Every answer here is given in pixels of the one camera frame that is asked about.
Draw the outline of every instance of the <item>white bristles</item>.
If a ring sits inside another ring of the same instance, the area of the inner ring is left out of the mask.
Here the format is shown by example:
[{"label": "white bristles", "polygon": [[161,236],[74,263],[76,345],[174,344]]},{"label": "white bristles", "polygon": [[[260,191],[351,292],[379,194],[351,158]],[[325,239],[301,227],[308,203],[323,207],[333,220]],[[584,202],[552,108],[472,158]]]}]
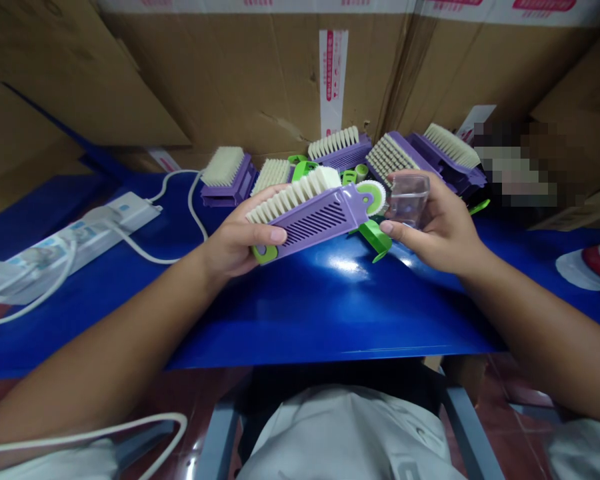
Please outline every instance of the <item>white bristles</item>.
[{"label": "white bristles", "polygon": [[430,124],[425,132],[425,137],[456,164],[470,169],[480,165],[480,157],[476,151],[440,125]]},{"label": "white bristles", "polygon": [[230,187],[244,156],[240,147],[218,147],[200,180],[209,187]]},{"label": "white bristles", "polygon": [[388,133],[385,133],[367,154],[367,162],[378,172],[386,185],[389,185],[387,175],[392,172],[404,169],[420,170],[418,164]]},{"label": "white bristles", "polygon": [[251,196],[272,185],[286,183],[290,171],[291,164],[287,160],[266,159],[260,170],[260,176],[251,190]]},{"label": "white bristles", "polygon": [[344,130],[340,130],[328,137],[309,144],[309,158],[316,160],[317,158],[324,157],[330,153],[338,150],[342,150],[354,143],[358,143],[360,135],[358,134],[358,127],[355,125]]},{"label": "white bristles", "polygon": [[248,212],[247,220],[270,223],[316,195],[341,186],[338,170],[320,166]]}]

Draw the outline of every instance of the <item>power strip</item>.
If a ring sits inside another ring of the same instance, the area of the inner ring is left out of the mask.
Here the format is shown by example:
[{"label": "power strip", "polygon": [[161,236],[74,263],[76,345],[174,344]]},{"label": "power strip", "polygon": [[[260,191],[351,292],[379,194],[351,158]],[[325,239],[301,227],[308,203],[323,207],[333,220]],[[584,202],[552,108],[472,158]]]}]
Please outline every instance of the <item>power strip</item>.
[{"label": "power strip", "polygon": [[[162,207],[154,206],[131,192],[109,202],[107,206],[120,214],[119,225],[126,233],[132,233],[143,227],[160,215],[162,210]],[[0,295],[0,303],[26,305],[49,289],[60,275],[64,265],[67,252],[62,238],[63,233],[66,237],[66,231],[72,231],[72,235],[78,240],[78,250],[71,274],[122,241],[120,235],[102,225],[88,225],[82,220],[72,223],[32,246],[32,248],[45,249],[47,252],[51,250],[53,254],[46,264],[38,267],[36,272],[5,290]],[[29,264],[26,257],[23,251],[7,260],[7,263],[25,267]]]}]

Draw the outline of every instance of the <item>white electrical cable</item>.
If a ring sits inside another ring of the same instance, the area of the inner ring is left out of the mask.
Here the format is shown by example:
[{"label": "white electrical cable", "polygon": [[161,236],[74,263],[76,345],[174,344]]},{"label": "white electrical cable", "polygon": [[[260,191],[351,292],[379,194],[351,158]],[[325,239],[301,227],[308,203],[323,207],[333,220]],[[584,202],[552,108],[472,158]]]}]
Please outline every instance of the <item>white electrical cable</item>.
[{"label": "white electrical cable", "polygon": [[120,227],[118,227],[118,225],[116,225],[114,222],[112,222],[110,220],[105,220],[104,224],[107,226],[107,228],[110,228],[111,230],[116,232],[118,235],[120,235],[122,237],[122,240],[127,242],[129,244],[129,246],[132,249],[134,249],[138,255],[140,255],[142,258],[144,258],[146,260],[149,260],[150,262],[159,263],[160,265],[172,265],[172,264],[176,263],[178,260],[180,260],[180,259],[162,260],[162,259],[156,258],[153,255],[150,255],[147,252],[145,252],[144,250],[142,250],[142,247],[140,245],[138,245],[136,242],[134,242],[134,240],[130,236],[128,236],[125,232],[123,232],[122,229]]},{"label": "white electrical cable", "polygon": [[58,437],[51,439],[42,439],[42,440],[28,440],[22,442],[14,442],[14,443],[6,443],[4,445],[0,445],[0,453],[12,450],[22,450],[26,448],[39,448],[39,447],[54,447],[56,445],[64,445],[65,443],[75,443],[82,442],[86,440],[92,440],[99,437],[105,437],[107,435],[112,435],[114,433],[118,433],[124,430],[129,430],[132,428],[139,427],[140,425],[146,425],[147,423],[153,423],[156,421],[164,421],[171,420],[178,422],[180,424],[180,428],[178,428],[178,432],[175,434],[171,443],[167,446],[167,448],[162,452],[162,454],[153,462],[153,464],[147,469],[146,472],[142,474],[139,480],[149,480],[151,476],[162,466],[167,457],[171,454],[175,446],[180,442],[180,439],[185,434],[185,430],[187,428],[187,418],[182,413],[160,413],[158,415],[152,415],[150,417],[145,417],[140,420],[134,420],[131,422],[123,423],[122,425],[116,425],[115,427],[109,427],[102,430],[96,430],[88,433],[79,433],[78,435],[70,435],[68,437]]},{"label": "white electrical cable", "polygon": [[65,280],[68,278],[69,274],[71,273],[71,269],[73,268],[73,263],[75,261],[75,254],[76,254],[77,250],[78,250],[78,242],[76,242],[76,240],[72,240],[69,244],[69,247],[67,248],[67,256],[65,258],[65,267],[62,269],[62,272],[60,273],[60,276],[58,277],[58,279],[54,282],[54,284],[52,286],[50,286],[49,290],[44,292],[42,295],[40,295],[38,298],[36,298],[36,300],[34,300],[30,304],[28,304],[22,310],[14,313],[13,315],[10,315],[8,317],[1,318],[0,325],[2,325],[3,323],[8,323],[12,320],[16,320],[16,319],[22,317],[23,315],[28,314],[30,311],[34,310],[34,308],[38,307],[38,305],[40,305],[42,302],[44,302],[46,299],[48,299],[50,296],[52,296],[56,292],[56,290],[58,290],[58,288],[60,288],[62,286],[62,284],[65,282]]},{"label": "white electrical cable", "polygon": [[0,285],[0,292],[2,292],[2,290],[6,290],[10,286],[18,283],[20,280],[22,280],[24,277],[26,277],[28,274],[30,274],[32,271],[34,271],[36,266],[37,265],[30,265],[29,268],[22,270],[22,272],[18,273],[18,275],[16,275],[14,278],[4,282],[2,285]]},{"label": "white electrical cable", "polygon": [[204,226],[202,225],[202,222],[200,221],[198,216],[195,214],[195,211],[193,210],[193,191],[195,190],[195,186],[198,184],[198,180],[200,180],[200,176],[202,176],[203,172],[204,172],[204,170],[200,170],[198,172],[198,174],[195,176],[195,180],[191,184],[191,188],[189,189],[189,194],[187,196],[187,206],[189,207],[189,212],[191,212],[191,216],[193,217],[195,222],[198,224],[198,228],[200,228],[200,231],[202,232],[202,237],[204,238],[203,242],[206,242],[207,240],[209,240],[209,235],[207,234],[207,231],[205,230]]},{"label": "white electrical cable", "polygon": [[176,170],[176,171],[166,174],[165,177],[162,179],[162,190],[160,190],[160,192],[155,197],[152,197],[147,200],[149,202],[153,203],[156,200],[162,198],[162,196],[167,192],[167,182],[169,181],[169,179],[174,175],[178,175],[179,173],[198,173],[198,174],[200,174],[200,171],[199,170]]},{"label": "white electrical cable", "polygon": [[191,213],[191,216],[195,220],[196,224],[198,225],[198,228],[200,228],[200,232],[202,232],[203,242],[206,242],[209,239],[209,234],[207,233],[207,230],[205,229],[204,225],[202,225],[200,218],[198,218],[198,216],[196,215],[195,210],[193,210],[193,191],[195,190],[195,187],[198,184],[198,181],[200,180],[200,176],[202,176],[202,174],[204,173],[204,170],[176,170],[166,174],[165,177],[162,179],[162,188],[160,189],[160,192],[158,192],[158,194],[155,197],[146,200],[149,203],[153,204],[153,202],[162,198],[167,192],[167,182],[172,176],[177,175],[178,173],[197,173],[197,175],[195,176],[195,180],[193,180],[191,188],[189,189],[189,194],[187,196],[187,206],[189,207],[189,212]]}]

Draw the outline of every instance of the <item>hand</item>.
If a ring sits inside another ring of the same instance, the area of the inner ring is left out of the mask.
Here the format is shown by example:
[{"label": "hand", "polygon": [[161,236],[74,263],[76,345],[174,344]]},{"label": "hand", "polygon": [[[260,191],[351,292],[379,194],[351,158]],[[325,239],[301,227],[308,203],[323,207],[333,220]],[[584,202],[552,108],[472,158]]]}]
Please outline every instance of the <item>hand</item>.
[{"label": "hand", "polygon": [[282,245],[287,241],[284,228],[250,223],[246,217],[247,212],[284,188],[286,185],[274,185],[242,202],[199,247],[204,250],[204,262],[211,275],[224,278],[244,275],[258,265],[250,246]]},{"label": "hand", "polygon": [[384,220],[380,230],[413,250],[428,266],[436,270],[463,275],[468,273],[489,253],[475,230],[466,205],[430,172],[401,170],[389,175],[427,175],[431,191],[423,219],[426,226],[420,230],[402,223]]}]

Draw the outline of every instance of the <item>red tile floor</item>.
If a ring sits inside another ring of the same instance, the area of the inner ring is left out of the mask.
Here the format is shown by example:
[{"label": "red tile floor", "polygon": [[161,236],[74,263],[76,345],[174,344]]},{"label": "red tile floor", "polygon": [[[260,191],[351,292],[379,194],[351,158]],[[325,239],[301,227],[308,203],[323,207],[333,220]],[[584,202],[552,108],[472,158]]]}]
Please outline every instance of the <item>red tile floor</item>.
[{"label": "red tile floor", "polygon": [[[178,370],[164,372],[155,380],[131,417],[134,419],[159,412],[178,411],[189,416],[189,426],[183,441],[156,472],[154,479],[195,478],[196,464],[213,406],[247,372],[245,368]],[[0,381],[0,399],[16,382]],[[476,410],[505,477],[507,480],[551,480],[543,450],[543,442],[552,430],[551,424],[518,414],[510,408],[509,401],[526,401],[533,405],[550,405],[551,402],[546,395],[533,390],[509,354],[490,355]],[[441,418],[447,430],[453,464],[466,476],[458,444],[444,410]],[[122,479],[138,478],[168,442],[169,439],[164,440],[126,470]],[[240,466],[234,448],[231,472]]]}]

